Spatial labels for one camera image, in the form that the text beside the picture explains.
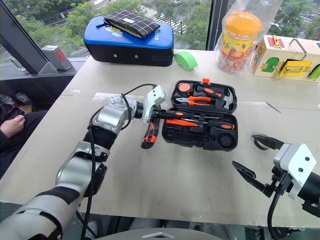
dark pants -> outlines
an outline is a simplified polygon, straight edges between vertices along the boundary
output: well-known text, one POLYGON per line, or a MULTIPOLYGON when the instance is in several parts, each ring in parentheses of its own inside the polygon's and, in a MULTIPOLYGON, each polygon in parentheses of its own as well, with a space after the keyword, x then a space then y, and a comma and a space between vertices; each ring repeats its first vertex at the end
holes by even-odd
POLYGON ((10 137, 9 145, 5 149, 1 149, 0 179, 3 177, 20 149, 26 143, 46 113, 47 111, 34 111, 24 115, 25 122, 22 132, 10 137))

plaid pouch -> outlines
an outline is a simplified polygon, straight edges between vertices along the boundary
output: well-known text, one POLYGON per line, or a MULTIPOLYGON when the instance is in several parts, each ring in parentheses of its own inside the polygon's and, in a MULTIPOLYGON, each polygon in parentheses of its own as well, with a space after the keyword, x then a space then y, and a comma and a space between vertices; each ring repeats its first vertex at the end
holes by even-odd
POLYGON ((141 39, 160 28, 160 25, 123 9, 104 17, 104 21, 141 39))

black pouch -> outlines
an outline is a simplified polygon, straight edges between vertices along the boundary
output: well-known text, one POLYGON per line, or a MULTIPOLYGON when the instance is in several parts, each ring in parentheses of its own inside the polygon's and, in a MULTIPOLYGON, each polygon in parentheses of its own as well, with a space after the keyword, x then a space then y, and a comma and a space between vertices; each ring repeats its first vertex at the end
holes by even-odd
POLYGON ((160 28, 159 24, 123 9, 107 15, 104 20, 111 26, 141 39, 160 28))
POLYGON ((233 87, 207 81, 180 80, 173 90, 171 103, 173 107, 169 110, 181 112, 181 114, 194 114, 194 117, 184 117, 184 119, 189 119, 188 122, 198 126, 174 125, 165 119, 162 136, 166 142, 185 147, 196 146, 211 151, 231 151, 237 146, 238 123, 236 117, 231 114, 237 108, 237 97, 233 87), (195 101, 199 105, 190 105, 188 102, 177 100, 189 97, 208 97, 204 89, 209 89, 207 91, 210 93, 222 95, 221 97, 211 95, 212 101, 210 102, 195 101), (230 96, 230 93, 233 100, 226 108, 226 101, 223 100, 223 97, 224 95, 230 96))

hammer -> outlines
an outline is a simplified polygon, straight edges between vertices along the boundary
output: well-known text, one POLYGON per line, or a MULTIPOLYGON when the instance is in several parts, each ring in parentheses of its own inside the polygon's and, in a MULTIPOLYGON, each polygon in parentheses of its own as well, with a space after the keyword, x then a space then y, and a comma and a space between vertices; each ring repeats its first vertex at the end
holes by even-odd
POLYGON ((223 108, 228 109, 228 110, 229 110, 230 104, 232 104, 232 102, 234 101, 234 96, 232 95, 230 89, 228 89, 229 96, 224 95, 223 93, 220 93, 220 92, 216 92, 216 91, 212 90, 211 88, 207 88, 207 87, 203 87, 203 86, 198 86, 196 90, 198 93, 201 93, 201 92, 205 93, 205 95, 208 97, 224 100, 225 105, 223 108))

person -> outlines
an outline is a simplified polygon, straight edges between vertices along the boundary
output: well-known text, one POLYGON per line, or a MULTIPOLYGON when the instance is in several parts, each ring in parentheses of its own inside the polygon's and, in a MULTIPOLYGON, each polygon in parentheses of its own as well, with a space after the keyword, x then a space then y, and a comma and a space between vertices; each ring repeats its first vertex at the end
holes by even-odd
POLYGON ((0 104, 0 179, 46 113, 25 113, 10 104, 0 104))

